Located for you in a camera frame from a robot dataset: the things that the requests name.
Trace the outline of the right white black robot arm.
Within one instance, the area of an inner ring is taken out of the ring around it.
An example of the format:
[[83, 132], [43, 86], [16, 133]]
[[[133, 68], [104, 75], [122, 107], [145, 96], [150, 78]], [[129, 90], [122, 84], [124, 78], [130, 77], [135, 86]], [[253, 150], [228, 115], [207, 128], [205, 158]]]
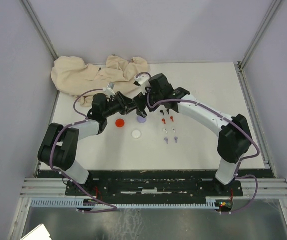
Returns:
[[243, 156], [254, 143], [247, 119], [238, 114], [230, 116], [220, 113], [198, 101], [188, 90], [173, 86], [160, 73], [151, 76], [142, 72], [135, 76], [134, 84], [141, 93], [133, 99], [136, 113], [142, 118], [160, 106], [190, 117], [211, 130], [218, 138], [217, 152], [220, 163], [213, 182], [213, 191], [224, 196], [231, 190], [231, 182], [237, 178], [238, 167]]

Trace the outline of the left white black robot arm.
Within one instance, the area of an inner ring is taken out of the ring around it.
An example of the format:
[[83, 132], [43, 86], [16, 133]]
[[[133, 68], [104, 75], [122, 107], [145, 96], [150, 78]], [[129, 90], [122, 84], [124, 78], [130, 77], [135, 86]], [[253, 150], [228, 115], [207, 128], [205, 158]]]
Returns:
[[103, 93], [95, 94], [85, 120], [66, 126], [58, 123], [49, 125], [38, 151], [38, 160], [76, 182], [77, 190], [83, 195], [91, 194], [94, 182], [90, 180], [89, 171], [76, 160], [78, 142], [101, 134], [108, 125], [109, 117], [117, 113], [127, 115], [137, 108], [136, 100], [121, 92], [112, 97]]

